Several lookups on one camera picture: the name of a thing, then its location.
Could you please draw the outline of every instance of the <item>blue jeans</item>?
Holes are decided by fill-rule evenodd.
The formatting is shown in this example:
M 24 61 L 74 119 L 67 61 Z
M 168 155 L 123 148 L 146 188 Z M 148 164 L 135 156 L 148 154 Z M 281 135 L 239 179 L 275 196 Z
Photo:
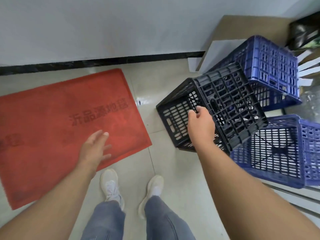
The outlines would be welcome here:
M 152 196 L 144 208 L 147 240 L 195 240 L 187 223 L 160 199 Z M 126 214 L 118 202 L 102 202 L 96 206 L 81 240 L 121 240 Z

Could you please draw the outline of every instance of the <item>person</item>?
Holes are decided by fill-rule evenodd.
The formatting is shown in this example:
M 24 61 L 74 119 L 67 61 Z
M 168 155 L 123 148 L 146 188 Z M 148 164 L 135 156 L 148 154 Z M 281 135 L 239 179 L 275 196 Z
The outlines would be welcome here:
M 213 143 L 215 125 L 204 107 L 188 113 L 188 133 L 221 221 L 230 239 L 320 239 L 320 229 L 306 216 L 234 163 Z M 74 170 L 41 199 L 0 229 L 0 239 L 68 239 L 89 183 L 101 160 L 109 134 L 97 131 L 82 145 Z M 98 204 L 82 240 L 121 239 L 125 201 L 118 176 L 107 169 L 101 176 L 106 201 Z M 147 239 L 195 239 L 187 223 L 160 199 L 164 180 L 153 177 L 138 208 L 146 218 Z

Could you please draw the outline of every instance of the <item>baseboard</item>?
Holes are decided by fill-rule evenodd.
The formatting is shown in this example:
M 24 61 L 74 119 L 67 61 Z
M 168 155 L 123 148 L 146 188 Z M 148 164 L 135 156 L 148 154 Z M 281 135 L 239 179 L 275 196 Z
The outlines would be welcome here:
M 145 56 L 127 56 L 117 58 L 95 59 L 95 60 L 77 60 L 44 64 L 30 64 L 30 65 L 13 65 L 13 66 L 0 66 L 0 76 L 34 73 L 34 72 L 47 72 L 57 70 L 68 70 L 76 68 L 89 68 L 101 67 L 110 65 L 120 65 L 128 63 L 140 63 L 159 60 L 176 60 L 186 59 L 189 57 L 202 57 L 204 51 L 198 52 L 184 52 L 160 55 L 145 55 Z

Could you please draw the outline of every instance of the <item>crate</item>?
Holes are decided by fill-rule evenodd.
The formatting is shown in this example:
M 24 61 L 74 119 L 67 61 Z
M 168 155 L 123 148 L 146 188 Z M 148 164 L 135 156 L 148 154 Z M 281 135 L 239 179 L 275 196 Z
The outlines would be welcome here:
M 284 48 L 255 35 L 209 71 L 239 62 L 264 111 L 301 104 L 297 58 Z
M 239 63 L 187 78 L 156 109 L 175 147 L 195 151 L 188 132 L 188 111 L 206 107 L 216 124 L 214 142 L 226 153 L 268 124 Z
M 261 179 L 297 189 L 320 185 L 320 124 L 295 114 L 268 121 L 230 157 Z

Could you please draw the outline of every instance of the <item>hand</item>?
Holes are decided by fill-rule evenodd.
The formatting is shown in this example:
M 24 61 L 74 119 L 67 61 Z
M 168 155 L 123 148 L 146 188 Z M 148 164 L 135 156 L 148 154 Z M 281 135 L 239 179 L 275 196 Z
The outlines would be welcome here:
M 215 124 L 211 114 L 205 107 L 197 106 L 195 113 L 192 109 L 188 112 L 188 134 L 192 144 L 197 149 L 199 146 L 214 140 Z
M 111 148 L 111 145 L 105 145 L 108 138 L 108 132 L 102 133 L 102 130 L 98 130 L 93 133 L 80 149 L 77 166 L 92 170 L 95 175 L 99 163 L 111 157 L 111 154 L 103 155 L 103 151 Z

